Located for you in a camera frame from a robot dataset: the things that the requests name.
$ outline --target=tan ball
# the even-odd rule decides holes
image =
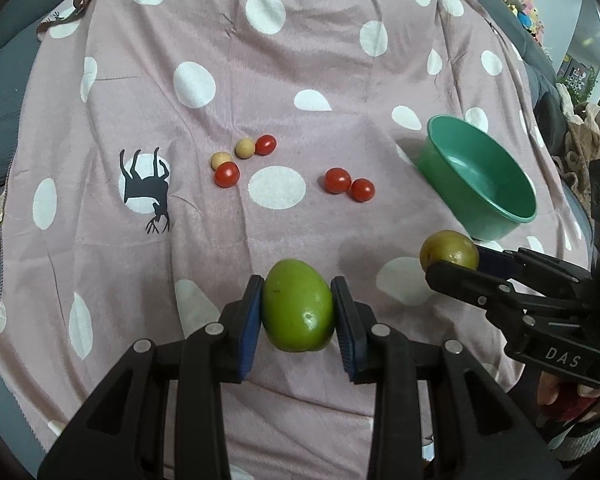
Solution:
[[[235,154],[240,158],[251,158],[256,152],[256,145],[251,139],[243,139],[235,145]]]
[[[218,166],[220,166],[220,164],[224,164],[225,162],[231,162],[232,160],[233,160],[233,157],[231,156],[230,153],[217,152],[217,153],[214,153],[213,156],[211,157],[211,167],[215,171],[218,169]]]

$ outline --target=green plastic basin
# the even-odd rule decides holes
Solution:
[[[499,240],[536,217],[536,194],[515,160],[460,119],[436,116],[416,164],[477,240]]]

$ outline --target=bowl rim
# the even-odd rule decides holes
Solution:
[[[522,175],[525,177],[526,185],[529,187],[529,189],[531,191],[531,194],[532,194],[532,196],[534,198],[534,212],[533,212],[533,214],[531,216],[528,216],[528,217],[518,216],[516,214],[513,214],[511,211],[508,211],[508,210],[504,209],[502,206],[498,205],[493,200],[491,200],[489,197],[487,197],[479,189],[477,189],[474,186],[472,186],[471,183],[467,182],[462,177],[462,175],[456,171],[456,169],[449,163],[449,161],[446,160],[446,156],[443,155],[443,153],[440,151],[440,148],[437,146],[436,141],[431,136],[431,124],[432,124],[432,122],[434,120],[436,120],[438,118],[453,119],[453,120],[455,120],[457,122],[467,124],[472,129],[474,129],[476,132],[478,132],[479,134],[483,135],[488,140],[488,142],[490,142],[491,144],[495,145],[498,150],[501,150],[505,154],[505,156],[508,157],[515,164],[515,166],[520,170],[520,173],[522,173]],[[486,134],[480,128],[477,128],[476,126],[473,126],[471,123],[468,123],[467,121],[459,119],[459,118],[457,118],[457,117],[455,117],[453,115],[439,114],[439,115],[433,116],[432,118],[429,119],[429,121],[427,121],[427,138],[431,141],[432,146],[436,149],[436,151],[438,152],[438,155],[440,156],[440,158],[451,169],[451,171],[453,171],[460,178],[460,180],[462,180],[475,194],[477,194],[481,199],[483,199],[492,209],[495,209],[499,214],[501,214],[502,216],[504,216],[504,218],[506,218],[508,220],[511,220],[513,222],[519,223],[519,224],[528,224],[529,222],[533,221],[536,218],[536,216],[538,215],[538,196],[536,195],[536,192],[535,192],[534,188],[532,187],[532,184],[531,184],[531,181],[530,181],[529,177],[526,176],[525,171],[523,171],[522,168],[520,168],[520,165],[509,154],[509,152],[507,150],[505,150],[500,145],[499,142],[497,142],[495,139],[493,139],[493,137],[491,137],[488,134]]]

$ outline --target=metal screw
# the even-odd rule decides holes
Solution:
[[[455,339],[450,339],[449,341],[445,341],[445,349],[447,352],[451,352],[452,354],[458,355],[462,351],[462,348],[464,348],[462,346],[462,343],[459,341],[456,341]]]
[[[222,323],[209,323],[205,326],[205,332],[209,335],[220,335],[224,332],[224,325]]]
[[[382,323],[376,323],[371,327],[371,333],[378,337],[387,337],[391,333],[391,329]]]
[[[139,354],[143,354],[144,352],[147,352],[150,349],[151,341],[149,341],[148,339],[138,339],[138,341],[134,343],[134,351],[138,352]]]

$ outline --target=cherry tomato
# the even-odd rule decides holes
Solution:
[[[366,178],[357,178],[351,184],[351,196],[358,202],[368,202],[376,194],[376,186]]]
[[[329,193],[344,193],[351,187],[351,176],[342,168],[331,168],[324,174],[324,189]]]
[[[214,181],[220,187],[235,186],[240,179],[240,170],[235,162],[223,162],[214,174]]]
[[[270,155],[277,145],[278,142],[273,135],[263,135],[256,140],[256,153],[258,155]]]

